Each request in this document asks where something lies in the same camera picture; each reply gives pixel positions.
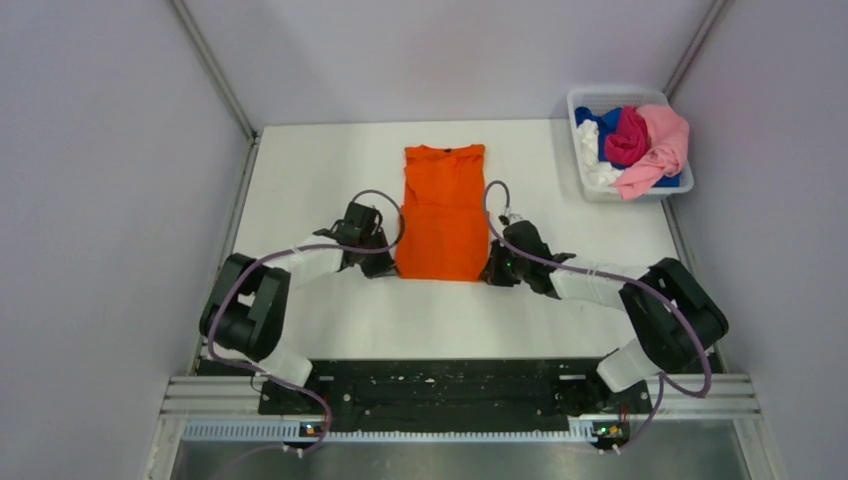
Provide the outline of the orange t shirt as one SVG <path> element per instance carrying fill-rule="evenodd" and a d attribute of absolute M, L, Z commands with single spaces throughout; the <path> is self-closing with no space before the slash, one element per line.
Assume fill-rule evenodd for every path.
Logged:
<path fill-rule="evenodd" d="M 409 280 L 477 282 L 489 255 L 482 207 L 486 147 L 409 146 L 405 154 L 405 231 L 395 261 Z"/>

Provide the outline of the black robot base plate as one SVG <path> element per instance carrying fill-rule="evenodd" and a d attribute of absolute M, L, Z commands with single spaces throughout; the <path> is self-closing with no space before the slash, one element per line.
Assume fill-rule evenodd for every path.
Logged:
<path fill-rule="evenodd" d="M 647 414 L 642 381 L 618 405 L 573 415 L 577 383 L 597 358 L 506 360 L 316 360 L 305 388 L 313 397 L 266 381 L 262 415 L 306 415 L 300 431 L 315 436 L 329 412 L 342 433 L 519 433 L 566 431 L 583 414 Z"/>

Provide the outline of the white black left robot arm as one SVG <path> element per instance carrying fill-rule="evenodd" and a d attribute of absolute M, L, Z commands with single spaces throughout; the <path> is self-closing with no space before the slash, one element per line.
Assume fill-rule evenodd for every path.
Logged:
<path fill-rule="evenodd" d="M 312 363 L 282 340 L 290 293 L 321 277 L 359 267 L 369 279 L 396 273 L 383 215 L 350 202 L 344 216 L 314 231 L 287 255 L 258 261 L 241 253 L 225 260 L 199 320 L 199 332 L 227 360 L 285 381 L 283 401 L 297 413 L 319 404 Z"/>

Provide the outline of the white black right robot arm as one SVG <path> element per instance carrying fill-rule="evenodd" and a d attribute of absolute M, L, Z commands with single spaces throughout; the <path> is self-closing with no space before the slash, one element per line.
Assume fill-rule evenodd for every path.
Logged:
<path fill-rule="evenodd" d="M 638 383 L 707 364 L 706 351 L 729 331 L 728 321 L 677 259 L 650 266 L 599 265 L 553 253 L 530 221 L 501 215 L 481 273 L 492 286 L 527 285 L 560 301 L 586 301 L 624 313 L 634 339 L 605 355 L 577 383 L 573 415 L 612 412 Z"/>

